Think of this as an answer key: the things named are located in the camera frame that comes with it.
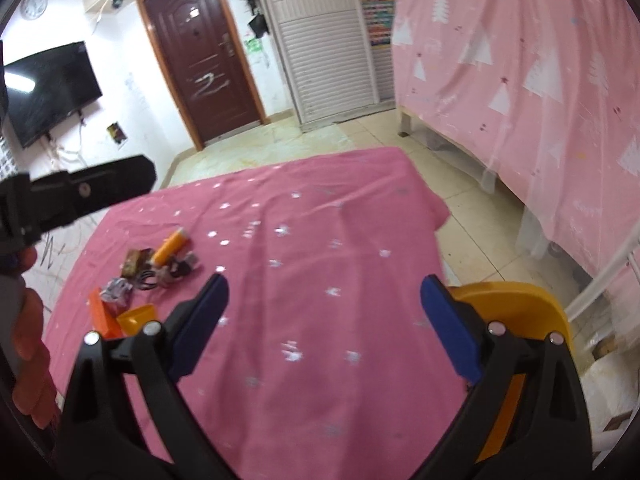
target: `white bed rail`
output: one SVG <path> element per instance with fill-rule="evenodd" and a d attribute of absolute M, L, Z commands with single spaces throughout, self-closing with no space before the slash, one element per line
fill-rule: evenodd
<path fill-rule="evenodd" d="M 640 267 L 634 258 L 634 252 L 640 248 L 640 221 L 631 230 L 624 243 L 616 251 L 611 261 L 593 281 L 585 288 L 566 308 L 565 312 L 569 321 L 574 321 L 582 314 L 609 286 L 609 283 L 618 275 L 620 270 L 631 266 L 638 285 L 640 285 Z"/>

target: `small items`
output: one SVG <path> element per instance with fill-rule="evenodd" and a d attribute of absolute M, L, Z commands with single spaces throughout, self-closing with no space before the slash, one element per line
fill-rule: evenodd
<path fill-rule="evenodd" d="M 155 288 L 155 286 L 168 288 L 172 283 L 175 283 L 181 278 L 191 274 L 197 265 L 198 257 L 193 251 L 187 253 L 183 260 L 178 260 L 177 258 L 172 257 L 169 265 L 166 265 L 161 269 L 148 270 L 143 273 L 146 290 Z M 153 286 L 153 283 L 149 281 L 151 278 L 156 280 L 155 286 Z"/>
<path fill-rule="evenodd" d="M 144 249 L 142 251 L 138 249 L 130 249 L 127 251 L 127 257 L 122 265 L 121 277 L 128 280 L 134 280 L 135 277 L 145 270 L 145 266 L 148 266 L 148 261 L 154 255 L 153 249 Z"/>
<path fill-rule="evenodd" d="M 111 314 L 117 316 L 128 309 L 132 290 L 133 285 L 125 278 L 115 278 L 100 291 L 100 299 L 107 304 Z"/>

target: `door frame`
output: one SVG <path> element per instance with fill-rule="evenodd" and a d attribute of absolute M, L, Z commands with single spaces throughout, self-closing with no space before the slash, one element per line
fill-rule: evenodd
<path fill-rule="evenodd" d="M 251 69 L 249 68 L 249 62 L 246 59 L 246 54 L 244 52 L 244 48 L 242 47 L 242 42 L 240 41 L 240 36 L 238 34 L 238 27 L 236 26 L 236 21 L 234 20 L 234 16 L 231 13 L 231 7 L 229 6 L 228 0 L 218 0 L 220 2 L 220 6 L 222 7 L 222 13 L 226 19 L 226 23 L 229 27 L 229 33 L 231 34 L 231 40 L 233 41 L 234 48 L 238 53 L 238 58 L 240 60 L 240 65 L 242 66 L 242 72 L 244 74 L 244 78 L 249 85 L 251 90 L 252 100 L 254 101 L 255 107 L 258 110 L 258 115 L 260 117 L 260 122 L 262 124 L 268 124 L 267 116 L 264 113 L 264 106 L 262 105 L 262 101 L 260 99 L 260 94 L 258 94 L 258 89 L 255 85 L 254 75 L 251 73 Z M 187 127 L 187 132 L 193 141 L 196 150 L 199 152 L 204 149 L 204 143 L 202 139 L 198 135 L 198 129 L 196 127 L 193 118 L 189 112 L 189 109 L 186 106 L 183 98 L 178 92 L 178 85 L 174 81 L 174 76 L 169 69 L 169 65 L 167 63 L 166 57 L 164 56 L 164 51 L 162 50 L 162 46 L 160 43 L 160 39 L 158 34 L 156 33 L 156 28 L 154 27 L 153 22 L 151 21 L 149 14 L 146 10 L 145 0 L 136 0 L 136 4 L 138 5 L 138 10 L 140 12 L 140 16 L 142 17 L 142 22 L 145 25 L 146 34 L 151 42 L 151 47 L 154 51 L 154 55 L 158 60 L 158 65 L 160 66 L 160 71 L 162 72 L 162 76 L 164 77 L 164 81 L 166 82 L 167 87 L 169 88 L 169 92 L 171 97 L 174 99 L 175 105 L 178 108 L 180 113 L 180 117 Z"/>

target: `white wardrobe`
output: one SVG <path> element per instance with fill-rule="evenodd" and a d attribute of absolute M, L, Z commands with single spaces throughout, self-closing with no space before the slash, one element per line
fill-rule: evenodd
<path fill-rule="evenodd" d="M 262 0 L 303 130 L 392 108 L 391 49 L 360 0 Z"/>

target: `yellow cup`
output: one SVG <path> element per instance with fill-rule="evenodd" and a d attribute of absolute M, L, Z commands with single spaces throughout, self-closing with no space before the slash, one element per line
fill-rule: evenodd
<path fill-rule="evenodd" d="M 145 326 L 149 321 L 155 321 L 157 319 L 158 314 L 156 314 L 155 306 L 153 306 L 152 304 L 148 304 L 139 308 L 128 310 L 124 314 L 120 314 L 116 318 L 116 321 L 126 335 L 134 336 L 138 332 L 140 332 L 142 327 Z"/>

